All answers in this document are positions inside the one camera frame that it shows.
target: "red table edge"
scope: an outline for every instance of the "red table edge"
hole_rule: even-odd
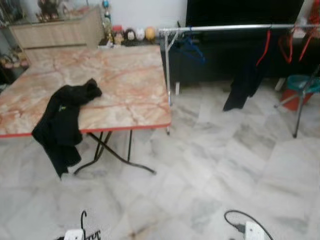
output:
[[[142,129],[161,129],[166,128],[171,125],[171,121],[165,124],[158,125],[148,125],[148,126],[124,126],[124,127],[111,127],[111,128],[95,128],[95,129],[82,129],[80,132],[82,134],[86,133],[96,133],[96,132],[113,132],[113,131],[125,131],[125,130],[142,130]],[[0,135],[1,138],[14,138],[14,137],[30,137],[31,132],[28,133],[14,133],[14,134],[4,134]]]

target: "decorative ball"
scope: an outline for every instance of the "decorative ball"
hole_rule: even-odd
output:
[[[135,40],[136,38],[135,31],[132,28],[128,28],[124,33],[124,38],[129,41]]]
[[[145,29],[145,38],[148,39],[149,41],[152,41],[156,37],[156,30],[152,26],[148,26]]]
[[[145,39],[145,30],[143,28],[138,28],[135,31],[135,37],[139,41],[142,41],[143,39]]]

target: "marble table top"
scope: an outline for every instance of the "marble table top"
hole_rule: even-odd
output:
[[[30,135],[52,94],[96,80],[102,96],[84,105],[82,133],[171,124],[159,46],[50,49],[0,95],[0,137]]]

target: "teal basket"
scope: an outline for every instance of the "teal basket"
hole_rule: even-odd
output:
[[[308,75],[291,75],[288,77],[286,85],[288,89],[299,91],[304,88],[306,83],[309,81],[310,76]],[[320,92],[320,78],[315,77],[313,83],[305,91],[307,94]]]

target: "black jacket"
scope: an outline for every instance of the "black jacket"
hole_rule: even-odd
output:
[[[52,95],[33,129],[32,136],[43,146],[59,177],[81,160],[75,147],[82,141],[78,126],[80,106],[101,95],[92,78],[84,85],[65,85]]]
[[[268,51],[258,66],[256,66],[256,64],[263,56],[266,41],[260,42],[260,44],[253,48],[248,58],[244,61],[242,69],[236,74],[231,84],[231,92],[224,104],[223,111],[242,109],[247,98],[252,97],[256,93],[269,69],[274,53],[277,50],[278,39],[283,32],[284,31],[271,32]]]

